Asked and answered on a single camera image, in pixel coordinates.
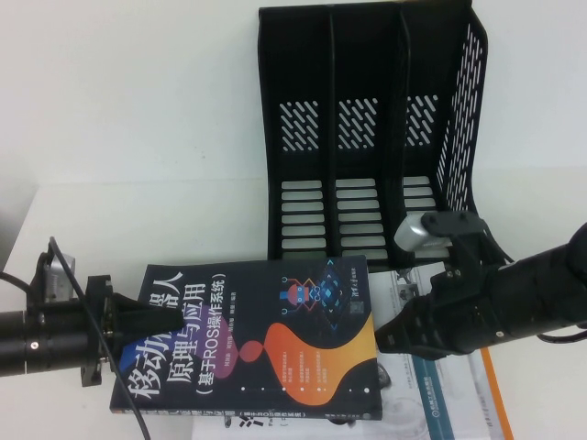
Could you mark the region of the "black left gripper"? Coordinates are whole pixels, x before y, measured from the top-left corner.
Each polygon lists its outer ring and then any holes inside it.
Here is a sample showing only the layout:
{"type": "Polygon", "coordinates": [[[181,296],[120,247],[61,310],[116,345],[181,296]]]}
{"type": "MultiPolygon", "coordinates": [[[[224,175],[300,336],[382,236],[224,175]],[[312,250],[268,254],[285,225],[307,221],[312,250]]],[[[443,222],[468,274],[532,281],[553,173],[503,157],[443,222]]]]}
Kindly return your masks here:
{"type": "Polygon", "coordinates": [[[102,384],[103,366],[115,372],[117,342],[135,342],[182,329],[182,311],[149,305],[115,293],[110,275],[90,276],[83,294],[87,344],[81,366],[83,387],[102,384]]]}

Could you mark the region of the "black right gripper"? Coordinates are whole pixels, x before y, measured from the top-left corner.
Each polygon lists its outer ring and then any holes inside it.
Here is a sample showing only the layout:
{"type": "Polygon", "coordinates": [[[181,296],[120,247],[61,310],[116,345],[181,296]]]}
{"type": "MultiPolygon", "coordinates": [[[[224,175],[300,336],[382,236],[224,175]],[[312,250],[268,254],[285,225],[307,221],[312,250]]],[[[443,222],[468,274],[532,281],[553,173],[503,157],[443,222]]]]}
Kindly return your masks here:
{"type": "Polygon", "coordinates": [[[453,242],[453,260],[431,279],[431,295],[410,300],[392,321],[375,331],[384,354],[419,358],[468,355],[505,341],[505,329],[488,292],[504,258],[486,237],[453,242]]]}

